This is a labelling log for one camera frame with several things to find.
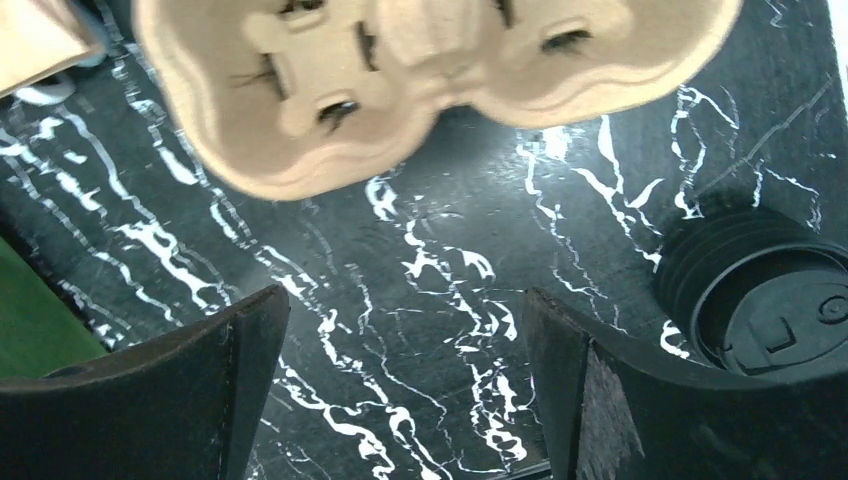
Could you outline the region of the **green paper bag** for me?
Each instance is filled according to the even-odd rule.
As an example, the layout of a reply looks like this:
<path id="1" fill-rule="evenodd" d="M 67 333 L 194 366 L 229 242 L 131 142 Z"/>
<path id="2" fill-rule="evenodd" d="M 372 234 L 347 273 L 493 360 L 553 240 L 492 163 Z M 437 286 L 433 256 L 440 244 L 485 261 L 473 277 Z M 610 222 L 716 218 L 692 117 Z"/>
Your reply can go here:
<path id="1" fill-rule="evenodd" d="M 6 242 L 1 242 L 1 377 L 41 378 L 108 354 Z"/>

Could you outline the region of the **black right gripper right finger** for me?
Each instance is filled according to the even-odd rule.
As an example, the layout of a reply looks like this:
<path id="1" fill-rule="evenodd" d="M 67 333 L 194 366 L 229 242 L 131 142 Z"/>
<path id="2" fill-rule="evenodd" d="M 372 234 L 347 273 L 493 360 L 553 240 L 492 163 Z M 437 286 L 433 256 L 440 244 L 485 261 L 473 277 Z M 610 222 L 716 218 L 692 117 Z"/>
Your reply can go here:
<path id="1" fill-rule="evenodd" d="M 707 367 L 527 290 L 523 338 L 556 479 L 843 479 L 847 377 Z"/>

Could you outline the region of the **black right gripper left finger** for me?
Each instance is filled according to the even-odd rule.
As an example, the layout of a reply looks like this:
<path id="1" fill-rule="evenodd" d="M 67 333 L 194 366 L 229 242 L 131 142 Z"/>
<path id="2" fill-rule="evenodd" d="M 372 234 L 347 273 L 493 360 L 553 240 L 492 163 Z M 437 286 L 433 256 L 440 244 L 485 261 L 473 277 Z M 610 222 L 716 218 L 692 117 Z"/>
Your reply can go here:
<path id="1" fill-rule="evenodd" d="M 5 479 L 240 479 L 290 305 L 266 287 L 191 325 L 1 383 Z"/>

